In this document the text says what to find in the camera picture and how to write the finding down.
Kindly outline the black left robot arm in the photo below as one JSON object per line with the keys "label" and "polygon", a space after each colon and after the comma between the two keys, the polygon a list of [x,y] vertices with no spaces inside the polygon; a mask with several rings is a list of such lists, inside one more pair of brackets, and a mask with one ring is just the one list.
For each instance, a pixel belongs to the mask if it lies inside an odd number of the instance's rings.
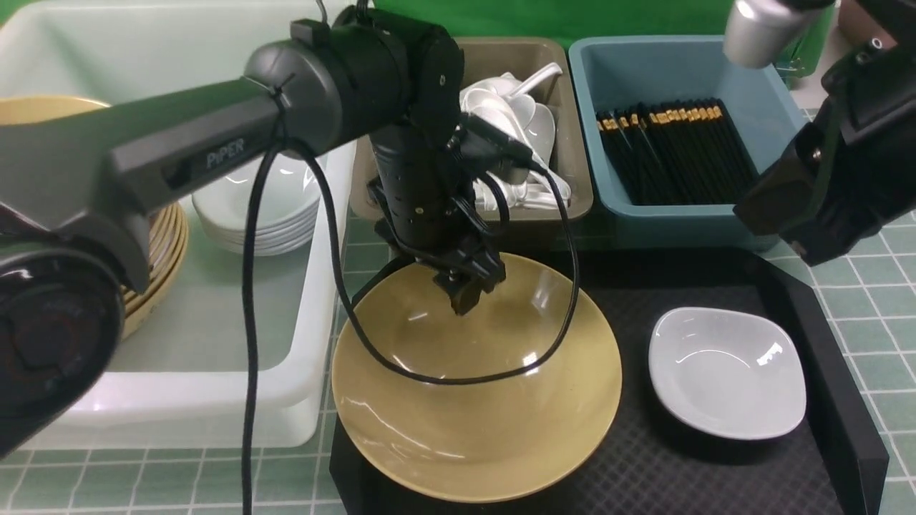
{"label": "black left robot arm", "polygon": [[144,293],[150,216],[261,160],[304,160],[367,136],[382,235],[436,271],[457,314],[506,277],[474,180],[542,172],[530,148],[462,113],[464,53],[448,31],[359,1],[333,25],[301,19],[256,49],[238,79],[89,113],[2,127],[2,454],[60,417],[102,377]]}

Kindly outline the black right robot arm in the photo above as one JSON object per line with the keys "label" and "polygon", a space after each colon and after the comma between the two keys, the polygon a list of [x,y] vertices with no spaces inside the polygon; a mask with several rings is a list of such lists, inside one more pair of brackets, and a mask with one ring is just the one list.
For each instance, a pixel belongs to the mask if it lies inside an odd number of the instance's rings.
{"label": "black right robot arm", "polygon": [[821,117],[740,195],[735,218],[812,266],[914,208],[914,3],[864,1],[896,43],[874,40],[822,78]]}

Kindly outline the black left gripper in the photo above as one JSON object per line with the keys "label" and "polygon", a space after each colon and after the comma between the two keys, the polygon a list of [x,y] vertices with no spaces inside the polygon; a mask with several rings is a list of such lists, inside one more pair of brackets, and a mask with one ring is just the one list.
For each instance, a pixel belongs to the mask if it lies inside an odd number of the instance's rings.
{"label": "black left gripper", "polygon": [[369,134],[377,177],[370,195],[403,253],[437,270],[433,277],[464,316],[506,277],[493,231],[474,208],[475,180],[486,172],[523,180],[533,155],[488,122],[422,128],[393,122]]}

